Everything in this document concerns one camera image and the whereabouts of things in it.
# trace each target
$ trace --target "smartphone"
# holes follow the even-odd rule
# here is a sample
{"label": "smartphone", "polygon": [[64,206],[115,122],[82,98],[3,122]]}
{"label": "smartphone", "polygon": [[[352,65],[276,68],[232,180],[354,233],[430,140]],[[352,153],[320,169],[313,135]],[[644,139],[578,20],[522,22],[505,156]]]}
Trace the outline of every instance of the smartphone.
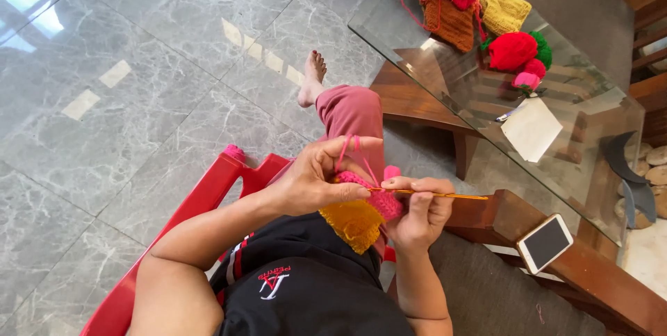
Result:
{"label": "smartphone", "polygon": [[538,274],[573,243],[572,235],[560,214],[549,216],[546,221],[521,238],[517,250],[528,272]]}

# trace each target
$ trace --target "glass tabletop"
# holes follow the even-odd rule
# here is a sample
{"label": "glass tabletop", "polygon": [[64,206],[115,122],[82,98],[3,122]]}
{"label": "glass tabletop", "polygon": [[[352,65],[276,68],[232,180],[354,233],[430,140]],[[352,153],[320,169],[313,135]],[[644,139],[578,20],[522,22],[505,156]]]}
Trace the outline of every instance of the glass tabletop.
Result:
{"label": "glass tabletop", "polygon": [[515,75],[489,68],[477,33],[473,49],[462,54],[413,20],[407,9],[423,17],[418,0],[404,3],[365,0],[349,28],[620,246],[626,226],[614,212],[620,178],[606,163],[604,147],[611,137],[636,130],[628,143],[636,150],[626,154],[635,165],[643,107],[532,9],[521,31],[540,32],[552,49],[552,67],[539,89],[546,89],[541,99],[563,129],[537,163],[527,162],[495,120],[523,100],[508,86]]}

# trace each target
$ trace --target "orange crochet hook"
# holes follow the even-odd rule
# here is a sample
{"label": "orange crochet hook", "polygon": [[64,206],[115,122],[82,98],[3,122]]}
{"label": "orange crochet hook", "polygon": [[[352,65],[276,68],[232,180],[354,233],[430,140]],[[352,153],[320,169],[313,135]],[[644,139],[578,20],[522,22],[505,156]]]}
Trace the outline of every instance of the orange crochet hook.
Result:
{"label": "orange crochet hook", "polygon": [[[412,194],[414,190],[388,190],[384,188],[367,188],[368,191],[391,191],[391,192],[400,192],[402,194]],[[452,198],[464,198],[464,199],[488,199],[488,196],[481,195],[463,195],[463,194],[441,194],[439,192],[433,193],[434,196],[449,196]]]}

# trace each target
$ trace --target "yellow crochet piece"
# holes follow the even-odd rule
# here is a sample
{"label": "yellow crochet piece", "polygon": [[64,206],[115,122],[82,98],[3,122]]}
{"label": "yellow crochet piece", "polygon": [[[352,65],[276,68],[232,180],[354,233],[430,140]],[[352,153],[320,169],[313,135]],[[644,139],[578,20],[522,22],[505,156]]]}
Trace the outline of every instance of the yellow crochet piece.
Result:
{"label": "yellow crochet piece", "polygon": [[365,200],[330,204],[321,208],[320,213],[338,237],[359,255],[378,239],[379,225],[384,222],[375,207]]}
{"label": "yellow crochet piece", "polygon": [[479,3],[484,24],[496,35],[519,31],[532,8],[524,0],[479,0]]}

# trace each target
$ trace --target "fingernail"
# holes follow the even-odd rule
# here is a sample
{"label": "fingernail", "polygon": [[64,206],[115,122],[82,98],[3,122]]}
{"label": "fingernail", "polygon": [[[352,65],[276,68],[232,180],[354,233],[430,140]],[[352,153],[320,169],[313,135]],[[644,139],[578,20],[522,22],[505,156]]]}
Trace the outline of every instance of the fingernail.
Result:
{"label": "fingernail", "polygon": [[359,196],[361,199],[366,199],[371,196],[371,192],[366,188],[359,188],[357,190],[357,196]]}

